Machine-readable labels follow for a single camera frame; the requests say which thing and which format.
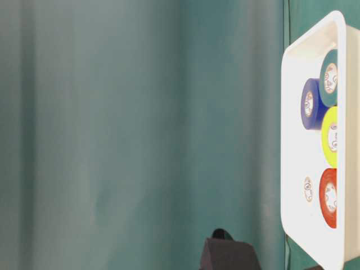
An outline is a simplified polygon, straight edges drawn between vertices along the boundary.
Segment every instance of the black object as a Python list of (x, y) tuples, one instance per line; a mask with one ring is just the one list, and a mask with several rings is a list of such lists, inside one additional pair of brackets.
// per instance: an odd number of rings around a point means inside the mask
[(202, 251), (200, 270), (260, 270), (253, 246), (233, 241), (228, 232), (216, 229), (207, 238)]

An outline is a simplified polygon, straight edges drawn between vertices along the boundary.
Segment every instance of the teal tape roll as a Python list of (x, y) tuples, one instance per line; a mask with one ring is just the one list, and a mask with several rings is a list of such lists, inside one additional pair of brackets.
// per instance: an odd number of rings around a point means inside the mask
[(327, 107), (338, 103), (338, 51), (327, 53), (321, 66), (319, 82), (320, 98)]

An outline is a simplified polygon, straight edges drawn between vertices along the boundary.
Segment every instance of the fabric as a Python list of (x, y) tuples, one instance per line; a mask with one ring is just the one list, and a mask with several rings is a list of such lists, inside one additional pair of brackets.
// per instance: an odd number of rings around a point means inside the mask
[(282, 5), (3, 0), (0, 268), (281, 269)]

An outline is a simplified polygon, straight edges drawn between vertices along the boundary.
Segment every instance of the tape label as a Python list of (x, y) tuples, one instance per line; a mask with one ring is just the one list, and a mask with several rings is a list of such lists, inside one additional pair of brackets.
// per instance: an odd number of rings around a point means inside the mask
[(313, 112), (313, 108), (314, 108), (313, 93), (309, 91), (305, 96), (305, 103), (304, 103), (305, 115), (307, 117), (311, 116), (311, 113)]
[(335, 91), (338, 84), (338, 68), (334, 63), (330, 63), (325, 71), (324, 86), (325, 91), (328, 94), (332, 94)]
[(305, 194), (305, 199), (308, 202), (311, 202), (313, 199), (313, 183), (311, 182), (310, 177), (306, 177), (305, 181), (304, 181), (304, 194)]
[(327, 143), (328, 147), (332, 152), (338, 151), (338, 125), (337, 123), (332, 123), (328, 129), (327, 134)]
[(332, 183), (328, 183), (325, 188), (325, 202), (327, 209), (330, 213), (336, 211), (336, 207), (338, 207), (338, 196), (336, 194), (336, 188)]

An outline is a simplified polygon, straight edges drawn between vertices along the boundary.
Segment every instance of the blue tape roll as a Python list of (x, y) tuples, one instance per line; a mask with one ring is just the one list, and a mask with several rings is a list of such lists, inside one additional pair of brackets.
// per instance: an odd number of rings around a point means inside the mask
[(301, 119), (306, 129), (321, 129), (326, 107), (320, 98), (319, 79), (308, 79), (301, 96)]

